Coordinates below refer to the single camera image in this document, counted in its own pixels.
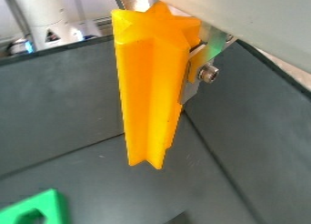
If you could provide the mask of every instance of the metal screw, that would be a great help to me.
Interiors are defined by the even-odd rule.
[[[205,64],[198,71],[198,79],[202,80],[205,83],[212,83],[219,75],[219,69],[209,65]]]
[[[227,35],[227,38],[225,38],[225,43],[228,43],[231,40],[232,40],[233,36],[232,35]]]

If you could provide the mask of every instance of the orange star-shaped block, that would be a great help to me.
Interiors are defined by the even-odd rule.
[[[146,160],[160,169],[177,127],[200,21],[172,15],[164,3],[145,13],[114,10],[112,21],[128,163]]]

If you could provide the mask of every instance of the green block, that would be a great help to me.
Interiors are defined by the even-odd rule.
[[[62,195],[50,189],[0,210],[1,224],[33,224],[40,218],[45,224],[68,224]]]

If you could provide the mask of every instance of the green plastic object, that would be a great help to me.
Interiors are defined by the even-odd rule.
[[[1,224],[34,224],[45,219],[45,224],[69,224],[62,195],[49,189],[33,197],[0,210]]]

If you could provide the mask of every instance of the metal bracket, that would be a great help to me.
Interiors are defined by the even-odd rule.
[[[149,0],[114,0],[120,9],[144,12],[149,7]]]
[[[184,73],[182,89],[180,95],[180,104],[182,105],[196,94],[198,83],[204,80],[198,77],[202,66],[212,66],[213,58],[236,41],[236,38],[228,36],[225,32],[211,25],[202,23],[200,30],[201,44],[189,55],[186,71]]]

